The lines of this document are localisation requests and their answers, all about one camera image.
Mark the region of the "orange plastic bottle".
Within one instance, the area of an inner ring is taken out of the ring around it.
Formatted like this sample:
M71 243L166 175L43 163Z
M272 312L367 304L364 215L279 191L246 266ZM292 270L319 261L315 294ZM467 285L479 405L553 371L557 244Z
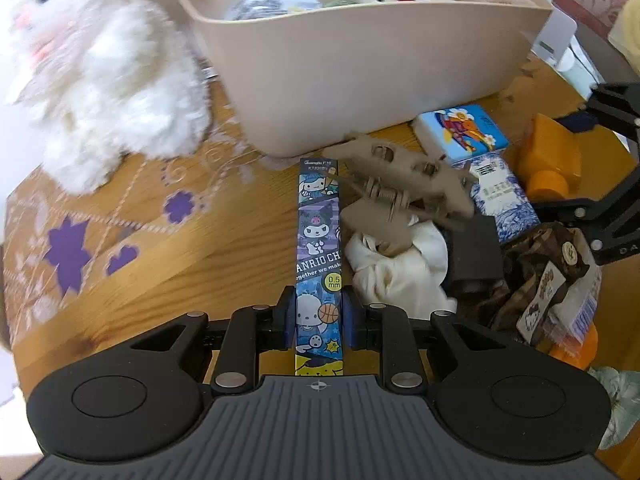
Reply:
M518 151L515 174L532 203L567 200L582 180L582 151L576 134L536 114Z

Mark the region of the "blue white tissue pack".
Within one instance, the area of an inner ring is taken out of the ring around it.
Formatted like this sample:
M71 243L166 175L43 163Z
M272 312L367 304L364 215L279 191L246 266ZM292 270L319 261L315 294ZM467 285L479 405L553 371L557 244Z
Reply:
M480 214L495 219L501 244L538 226L533 205L500 155L473 158L469 162L469 172L477 178L471 191L472 200Z

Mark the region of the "green scrunchie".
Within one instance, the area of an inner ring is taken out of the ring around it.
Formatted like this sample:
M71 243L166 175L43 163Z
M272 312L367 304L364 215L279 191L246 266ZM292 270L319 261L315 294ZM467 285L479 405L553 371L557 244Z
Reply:
M588 373L605 388L611 401L611 418L600 450L620 444L640 419L640 373L613 367L590 367Z

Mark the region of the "beige plastic storage bin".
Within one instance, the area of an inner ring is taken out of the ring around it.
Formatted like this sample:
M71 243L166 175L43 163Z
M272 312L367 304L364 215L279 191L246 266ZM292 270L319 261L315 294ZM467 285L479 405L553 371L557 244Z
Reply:
M234 0L178 0L247 142L305 154L506 88L552 11L490 2L338 6L229 21Z

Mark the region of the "blue cartoon tissue pack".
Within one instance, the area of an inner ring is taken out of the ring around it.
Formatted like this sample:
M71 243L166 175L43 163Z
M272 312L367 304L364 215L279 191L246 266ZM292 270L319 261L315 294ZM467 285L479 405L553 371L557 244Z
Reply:
M410 124L423 151L450 164L503 151L509 140L477 104L424 112Z

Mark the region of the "taupe hair claw clip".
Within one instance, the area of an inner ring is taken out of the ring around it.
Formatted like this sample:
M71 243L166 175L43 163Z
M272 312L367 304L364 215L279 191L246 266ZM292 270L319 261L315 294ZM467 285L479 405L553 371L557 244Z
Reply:
M345 165L345 177L331 178L359 195L341 220L379 242L409 245L427 221L463 230L475 214L477 178L469 170L365 134L325 148L322 156Z

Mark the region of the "yellow plush blanket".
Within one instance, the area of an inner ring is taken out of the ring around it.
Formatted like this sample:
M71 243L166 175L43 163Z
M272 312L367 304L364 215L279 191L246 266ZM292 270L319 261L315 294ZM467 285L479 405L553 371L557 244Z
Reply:
M608 42L640 72L640 0L627 0L608 33Z

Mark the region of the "white phone stand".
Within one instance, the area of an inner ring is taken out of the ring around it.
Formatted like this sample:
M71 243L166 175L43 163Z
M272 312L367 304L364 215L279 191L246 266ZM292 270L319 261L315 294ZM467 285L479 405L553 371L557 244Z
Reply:
M575 64L575 55L570 47L576 30L574 18L554 8L533 44L533 54L557 72L567 72Z

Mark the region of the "clear cracker pack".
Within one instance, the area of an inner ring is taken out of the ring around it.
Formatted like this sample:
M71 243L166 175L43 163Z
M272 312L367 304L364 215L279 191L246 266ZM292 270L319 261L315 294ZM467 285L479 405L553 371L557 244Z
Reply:
M569 289L562 302L550 308L544 330L567 352L574 353L585 339L598 307L602 283L600 266L592 264Z

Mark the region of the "brown plaid scrunchie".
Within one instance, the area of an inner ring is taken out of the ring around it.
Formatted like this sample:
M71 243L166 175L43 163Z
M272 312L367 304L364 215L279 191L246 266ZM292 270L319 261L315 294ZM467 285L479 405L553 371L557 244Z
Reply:
M590 264L577 248L578 232L552 222L536 226L503 248L506 293L490 328L536 344L549 309L562 302Z

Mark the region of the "white plush lamb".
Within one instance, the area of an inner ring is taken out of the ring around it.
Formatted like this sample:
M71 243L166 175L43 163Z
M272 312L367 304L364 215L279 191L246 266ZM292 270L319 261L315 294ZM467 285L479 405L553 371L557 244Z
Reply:
M35 61L17 97L44 134L41 167L68 194L129 154L194 153L212 121L205 75L152 0L26 0L14 21Z

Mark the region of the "black small box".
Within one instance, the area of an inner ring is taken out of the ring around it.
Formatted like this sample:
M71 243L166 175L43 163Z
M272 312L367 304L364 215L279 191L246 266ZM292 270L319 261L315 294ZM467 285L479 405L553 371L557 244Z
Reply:
M448 270L442 288L458 298L488 292L503 279L500 242L493 216L474 216L462 231L447 231Z

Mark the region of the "cream scrunchie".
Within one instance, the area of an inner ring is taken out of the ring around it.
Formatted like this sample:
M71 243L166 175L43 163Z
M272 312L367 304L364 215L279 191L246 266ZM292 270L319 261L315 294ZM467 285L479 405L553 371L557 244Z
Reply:
M448 272L448 249L433 222L410 228L408 245L388 244L355 233L345 247L354 271L352 284L365 304L389 304L410 318L427 320L434 311L457 311L457 300L442 289Z

